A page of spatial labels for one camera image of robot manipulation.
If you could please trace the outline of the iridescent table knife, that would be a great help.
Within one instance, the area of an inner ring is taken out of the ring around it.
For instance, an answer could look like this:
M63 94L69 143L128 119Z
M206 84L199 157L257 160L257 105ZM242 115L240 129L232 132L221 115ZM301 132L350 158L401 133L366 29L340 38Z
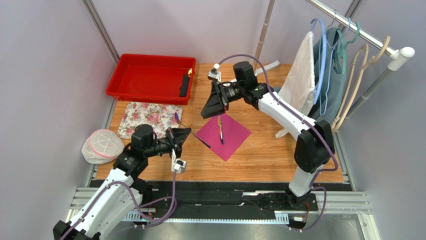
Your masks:
M224 145L225 144L225 140L224 140L224 134L223 134L222 115L219 115L217 117L217 126L218 126L218 129L219 129L220 143L222 145Z

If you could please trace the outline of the magenta paper napkin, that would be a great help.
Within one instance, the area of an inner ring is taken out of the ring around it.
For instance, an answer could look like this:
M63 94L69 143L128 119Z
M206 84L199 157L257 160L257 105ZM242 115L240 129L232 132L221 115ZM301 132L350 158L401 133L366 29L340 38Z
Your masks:
M211 146L213 153L226 162L252 132L227 114L221 115L221 125L224 144L220 138L218 116L210 118L196 134Z

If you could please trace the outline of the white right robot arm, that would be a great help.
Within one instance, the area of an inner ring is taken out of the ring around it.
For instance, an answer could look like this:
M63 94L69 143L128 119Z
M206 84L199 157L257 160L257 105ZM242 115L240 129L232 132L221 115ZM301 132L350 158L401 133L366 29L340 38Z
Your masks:
M249 62L233 65L235 82L222 82L219 68L220 65L215 64L207 75L211 80L211 93L201 116L208 119L222 115L231 102L243 99L284 127L296 141L294 160L297 168L283 201L291 209L303 206L316 177L335 154L330 124L300 113L267 83L259 83Z

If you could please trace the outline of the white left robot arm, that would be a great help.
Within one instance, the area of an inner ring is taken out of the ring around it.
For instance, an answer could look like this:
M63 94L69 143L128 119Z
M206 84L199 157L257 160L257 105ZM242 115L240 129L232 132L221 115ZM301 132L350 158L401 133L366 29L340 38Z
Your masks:
M180 159L182 147L191 128L168 128L158 138L149 124L135 128L131 142L117 157L106 180L92 198L68 222L53 228L56 240L104 240L118 223L136 209L149 227L157 226L176 210L176 182L170 196L154 199L153 187L139 178L149 158L168 154L173 176L182 173L186 162Z

